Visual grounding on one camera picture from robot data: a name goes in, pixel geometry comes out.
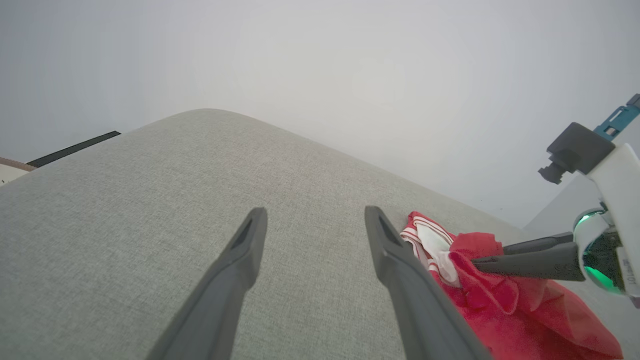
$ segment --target crumpled cloth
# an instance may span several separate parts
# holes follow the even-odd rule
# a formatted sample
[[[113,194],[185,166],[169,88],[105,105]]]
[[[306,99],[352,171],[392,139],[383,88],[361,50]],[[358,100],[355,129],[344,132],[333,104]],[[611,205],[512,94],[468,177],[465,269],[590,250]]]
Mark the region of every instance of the crumpled cloth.
[[[401,237],[496,360],[623,358],[618,340],[560,284],[478,271],[471,259],[504,254],[493,234],[455,236],[414,211]]]

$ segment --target gray fabric cushion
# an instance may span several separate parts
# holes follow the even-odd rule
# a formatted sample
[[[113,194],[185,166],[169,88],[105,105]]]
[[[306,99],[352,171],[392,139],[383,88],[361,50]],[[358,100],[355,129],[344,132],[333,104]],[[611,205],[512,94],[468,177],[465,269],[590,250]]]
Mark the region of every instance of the gray fabric cushion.
[[[489,215],[235,113],[194,110],[0,188],[0,357],[145,357],[247,212],[269,227],[237,359],[403,358],[364,207],[527,240]]]

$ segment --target white fabric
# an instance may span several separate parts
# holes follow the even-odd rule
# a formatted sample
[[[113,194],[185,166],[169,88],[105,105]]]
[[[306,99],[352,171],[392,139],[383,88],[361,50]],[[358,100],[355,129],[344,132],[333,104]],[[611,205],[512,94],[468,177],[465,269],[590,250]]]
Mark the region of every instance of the white fabric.
[[[415,229],[408,226],[400,233],[400,237],[412,245],[413,255],[427,270],[437,272],[444,283],[461,287],[458,272],[449,259],[449,247],[453,244],[449,233],[423,217],[414,217],[413,226]]]

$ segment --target black edge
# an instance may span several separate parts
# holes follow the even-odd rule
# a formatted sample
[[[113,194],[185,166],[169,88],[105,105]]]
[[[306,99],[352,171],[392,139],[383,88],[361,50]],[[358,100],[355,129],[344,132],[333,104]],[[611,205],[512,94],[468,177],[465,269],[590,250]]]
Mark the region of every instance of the black edge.
[[[89,139],[85,142],[77,143],[73,146],[67,147],[66,149],[62,149],[60,151],[56,151],[52,154],[42,156],[39,159],[30,161],[27,165],[31,165],[32,167],[42,167],[50,162],[56,161],[58,159],[62,159],[67,155],[73,154],[74,152],[78,152],[82,149],[85,149],[89,146],[95,145],[99,142],[103,142],[104,140],[110,139],[114,136],[118,136],[120,133],[118,131],[112,131],[110,133],[106,133],[104,135],[100,135],[98,137]]]

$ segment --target red towel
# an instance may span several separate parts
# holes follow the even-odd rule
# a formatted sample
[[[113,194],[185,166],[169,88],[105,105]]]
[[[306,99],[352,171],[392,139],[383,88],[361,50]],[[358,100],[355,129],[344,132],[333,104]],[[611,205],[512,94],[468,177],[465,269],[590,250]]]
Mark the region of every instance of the red towel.
[[[416,217],[435,224],[433,229],[442,228],[414,211],[405,231],[415,229]],[[405,237],[405,231],[403,238],[412,241],[415,252],[415,238]],[[437,268],[427,265],[427,269],[496,360],[622,359],[618,340],[576,294],[560,284],[476,270],[471,259],[503,255],[493,234],[447,235],[453,239],[449,259],[461,287],[448,285]]]

